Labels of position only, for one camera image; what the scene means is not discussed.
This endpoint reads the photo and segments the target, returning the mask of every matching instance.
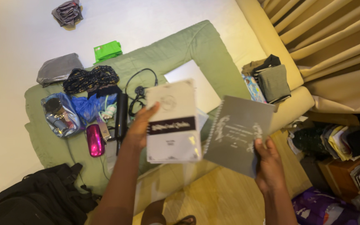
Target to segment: gray notebook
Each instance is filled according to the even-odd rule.
[[[254,139],[265,139],[274,105],[224,96],[205,146],[204,159],[256,177]]]

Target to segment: purple bag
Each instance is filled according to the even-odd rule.
[[[292,202],[301,225],[358,225],[360,212],[354,206],[314,187],[293,198]]]

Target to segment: green mattress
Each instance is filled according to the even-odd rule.
[[[137,71],[150,68],[157,74],[158,84],[166,83],[164,74],[194,60],[199,66],[209,83],[217,94],[232,95],[249,99],[250,94],[236,68],[230,54],[227,52],[219,33],[213,25],[205,20],[191,27],[181,30],[149,46],[137,49],[116,58],[108,59],[97,65],[111,66],[119,75],[118,86],[124,90],[128,79]],[[141,86],[153,86],[154,76],[149,71],[142,72],[134,77],[128,87],[129,95],[132,96],[134,89]],[[83,165],[81,178],[77,179],[79,187],[86,184],[96,194],[102,194],[108,180],[103,171],[107,171],[105,156],[92,158],[88,153],[87,140],[84,133],[70,138],[59,138],[54,135],[47,125],[40,104],[42,98],[50,94],[63,92],[62,83],[51,84],[46,88],[35,85],[24,94],[26,98],[26,112],[30,120],[25,125],[29,132],[33,148],[45,168],[62,163],[73,165],[79,162]],[[87,93],[79,93],[76,96],[86,96]],[[216,110],[209,113],[209,120],[201,131],[201,139],[207,139],[209,129]],[[157,166],[146,161],[146,151],[140,158],[139,175]]]

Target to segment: curtain fold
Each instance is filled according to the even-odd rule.
[[[260,3],[314,96],[312,110],[360,113],[360,0]]]

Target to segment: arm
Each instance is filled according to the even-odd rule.
[[[297,225],[290,194],[287,191],[283,164],[277,148],[270,137],[255,141],[255,149],[261,156],[255,182],[265,200],[267,225]]]
[[[103,198],[93,215],[92,225],[131,225],[141,150],[146,146],[148,120],[159,109],[141,109],[127,132]]]

